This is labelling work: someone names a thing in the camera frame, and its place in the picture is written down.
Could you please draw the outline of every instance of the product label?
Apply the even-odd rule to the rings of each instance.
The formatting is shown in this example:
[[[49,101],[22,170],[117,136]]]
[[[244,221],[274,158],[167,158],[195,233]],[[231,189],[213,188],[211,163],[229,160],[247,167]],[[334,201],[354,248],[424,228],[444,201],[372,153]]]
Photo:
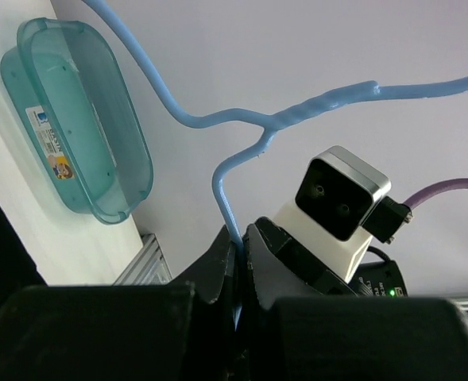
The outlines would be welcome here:
[[[41,149],[46,156],[48,165],[58,179],[73,179],[72,166],[68,158],[62,152],[59,140],[53,131],[48,117],[41,106],[28,107],[25,109],[30,124],[34,129]]]

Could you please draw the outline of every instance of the white shelf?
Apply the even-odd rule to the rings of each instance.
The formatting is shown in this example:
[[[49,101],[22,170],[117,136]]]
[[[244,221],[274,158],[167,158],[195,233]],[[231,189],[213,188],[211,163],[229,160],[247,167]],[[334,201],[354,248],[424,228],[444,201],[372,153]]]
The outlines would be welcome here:
[[[18,26],[54,17],[49,0],[0,0],[0,61]],[[112,284],[142,247],[132,218],[101,224],[60,201],[0,76],[0,206],[49,284]]]

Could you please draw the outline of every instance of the white wall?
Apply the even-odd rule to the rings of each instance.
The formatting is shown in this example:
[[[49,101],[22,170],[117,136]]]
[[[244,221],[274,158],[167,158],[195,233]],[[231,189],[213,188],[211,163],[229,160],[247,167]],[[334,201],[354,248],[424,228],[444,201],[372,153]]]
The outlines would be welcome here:
[[[194,114],[230,106],[272,113],[333,87],[376,79],[423,83],[468,75],[468,0],[107,0],[130,26],[180,104]],[[207,131],[167,114],[126,50],[79,0],[56,14],[96,27],[118,57],[155,165],[136,221],[154,231],[174,273],[207,248],[222,219],[211,174],[259,130]],[[432,182],[468,176],[468,94],[349,106],[280,133],[270,150],[232,172],[226,192],[244,229],[273,215],[307,162],[340,144],[383,171],[403,201]],[[468,191],[415,212],[388,253],[414,293],[468,291]]]

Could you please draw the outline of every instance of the translucent plastic basket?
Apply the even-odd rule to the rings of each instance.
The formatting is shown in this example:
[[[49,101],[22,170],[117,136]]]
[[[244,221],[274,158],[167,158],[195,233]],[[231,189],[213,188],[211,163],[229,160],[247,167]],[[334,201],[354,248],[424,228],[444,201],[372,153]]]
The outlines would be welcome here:
[[[1,74],[64,204],[124,221],[153,185],[153,165],[110,47],[89,25],[22,24]]]

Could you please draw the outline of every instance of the blue branching tube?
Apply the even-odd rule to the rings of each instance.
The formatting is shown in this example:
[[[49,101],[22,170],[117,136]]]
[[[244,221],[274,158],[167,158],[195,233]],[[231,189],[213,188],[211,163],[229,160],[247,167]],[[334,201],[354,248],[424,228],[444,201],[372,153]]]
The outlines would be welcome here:
[[[326,93],[272,115],[244,109],[228,109],[196,117],[184,111],[174,97],[172,97],[144,49],[115,12],[103,0],[83,0],[83,2],[90,6],[106,22],[126,46],[149,80],[164,107],[179,123],[192,129],[205,129],[227,121],[243,121],[263,128],[264,131],[255,144],[225,159],[217,166],[212,176],[212,191],[219,210],[225,219],[231,239],[238,248],[238,255],[241,256],[239,259],[241,260],[243,260],[244,253],[242,235],[223,190],[223,179],[232,168],[263,153],[278,131],[351,103],[392,99],[435,98],[468,91],[468,77],[442,83],[386,87],[379,86],[375,81],[368,81],[329,90]]]

